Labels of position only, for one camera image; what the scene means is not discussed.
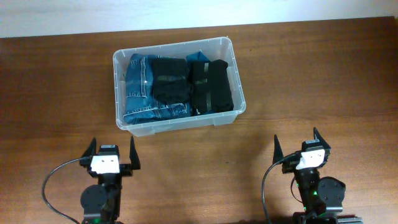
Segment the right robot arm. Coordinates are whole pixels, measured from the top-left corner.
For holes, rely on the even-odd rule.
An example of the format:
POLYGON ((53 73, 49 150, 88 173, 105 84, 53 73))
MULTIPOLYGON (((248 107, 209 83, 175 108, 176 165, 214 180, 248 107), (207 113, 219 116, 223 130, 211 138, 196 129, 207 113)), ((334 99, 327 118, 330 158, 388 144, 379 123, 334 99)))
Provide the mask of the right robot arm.
POLYGON ((313 139, 304 141, 302 148, 283 155, 277 136, 274 137, 273 164, 282 166, 282 173, 293 173, 298 184, 303 212, 293 214, 293 222, 337 223, 337 214, 343 211, 342 202, 346 185, 334 177, 320 177, 319 169, 328 161, 331 146, 322 138, 317 128, 313 139))

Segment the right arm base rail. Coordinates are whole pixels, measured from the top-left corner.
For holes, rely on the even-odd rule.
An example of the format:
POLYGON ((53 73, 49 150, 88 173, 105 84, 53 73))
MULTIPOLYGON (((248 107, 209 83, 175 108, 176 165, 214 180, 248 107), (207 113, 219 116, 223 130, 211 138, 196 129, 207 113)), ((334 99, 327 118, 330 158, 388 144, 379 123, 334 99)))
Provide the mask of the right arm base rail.
POLYGON ((294 224, 363 224, 363 219, 354 215, 339 217, 306 218, 305 213, 295 212, 292 216, 294 224))

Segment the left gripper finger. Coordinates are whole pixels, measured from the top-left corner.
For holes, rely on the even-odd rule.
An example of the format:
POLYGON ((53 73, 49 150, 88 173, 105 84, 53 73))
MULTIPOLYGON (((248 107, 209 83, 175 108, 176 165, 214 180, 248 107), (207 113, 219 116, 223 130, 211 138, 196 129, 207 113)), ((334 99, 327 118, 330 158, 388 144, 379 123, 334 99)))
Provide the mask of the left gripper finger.
POLYGON ((141 169, 141 162, 139 160, 139 156, 137 154, 134 137, 131 136, 130 138, 130 150, 129 150, 129 158, 131 161, 131 169, 132 170, 140 170, 141 169))
POLYGON ((82 154, 82 157, 90 157, 96 154, 96 138, 93 138, 87 150, 82 154))

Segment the dark blue jeans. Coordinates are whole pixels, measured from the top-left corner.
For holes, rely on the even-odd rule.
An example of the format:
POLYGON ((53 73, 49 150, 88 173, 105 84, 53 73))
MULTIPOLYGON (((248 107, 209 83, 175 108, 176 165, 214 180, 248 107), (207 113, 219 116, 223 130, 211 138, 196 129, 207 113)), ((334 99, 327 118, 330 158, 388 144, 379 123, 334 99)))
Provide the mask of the dark blue jeans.
POLYGON ((152 62, 160 55, 133 54, 124 76, 126 104, 123 120, 127 124, 150 123, 192 115, 188 101, 165 104, 154 98, 152 62))

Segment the blue shirt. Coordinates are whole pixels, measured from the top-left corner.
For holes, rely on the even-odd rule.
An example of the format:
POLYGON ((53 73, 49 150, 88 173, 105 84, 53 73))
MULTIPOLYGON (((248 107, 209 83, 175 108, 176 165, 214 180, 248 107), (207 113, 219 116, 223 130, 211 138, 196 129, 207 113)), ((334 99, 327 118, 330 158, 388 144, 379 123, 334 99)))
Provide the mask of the blue shirt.
POLYGON ((198 51, 186 56, 187 62, 192 61, 201 61, 201 62, 209 62, 210 60, 205 56, 202 51, 198 51))

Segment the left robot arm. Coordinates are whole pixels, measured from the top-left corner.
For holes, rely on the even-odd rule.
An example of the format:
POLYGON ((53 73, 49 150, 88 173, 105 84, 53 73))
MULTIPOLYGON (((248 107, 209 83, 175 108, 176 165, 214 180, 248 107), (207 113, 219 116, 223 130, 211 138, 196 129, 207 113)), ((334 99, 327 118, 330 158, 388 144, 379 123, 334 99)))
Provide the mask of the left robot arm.
POLYGON ((130 139, 130 162, 119 161, 119 148, 115 144, 96 147, 93 139, 88 149, 80 157, 79 165, 98 180, 87 187, 80 197, 83 208, 83 223, 116 223, 120 216, 122 178, 133 176, 134 170, 141 168, 134 138, 130 139))

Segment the black garment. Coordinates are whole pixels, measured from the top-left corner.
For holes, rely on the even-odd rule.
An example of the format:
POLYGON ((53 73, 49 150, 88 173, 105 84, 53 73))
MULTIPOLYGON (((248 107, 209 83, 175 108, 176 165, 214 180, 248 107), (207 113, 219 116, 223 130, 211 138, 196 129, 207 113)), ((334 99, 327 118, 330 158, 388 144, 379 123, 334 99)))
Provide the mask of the black garment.
POLYGON ((155 58, 152 60, 154 98, 166 105, 187 103, 190 99, 191 84, 189 69, 182 58, 155 58))
POLYGON ((192 62, 191 105, 195 114, 233 110, 227 68, 228 63, 221 59, 212 62, 192 62))

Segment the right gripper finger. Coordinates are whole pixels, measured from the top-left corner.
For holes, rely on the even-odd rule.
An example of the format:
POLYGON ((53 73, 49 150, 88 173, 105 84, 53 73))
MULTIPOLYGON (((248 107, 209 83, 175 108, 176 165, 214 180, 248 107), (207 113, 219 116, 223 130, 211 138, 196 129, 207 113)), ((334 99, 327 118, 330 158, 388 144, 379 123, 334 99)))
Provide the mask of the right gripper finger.
POLYGON ((330 145, 323 139, 316 127, 313 128, 314 139, 318 140, 324 150, 330 150, 330 145))
POLYGON ((279 139, 277 135, 274 135, 274 154, 273 154, 273 164, 278 164, 284 159, 284 154, 282 152, 282 148, 280 146, 279 139))

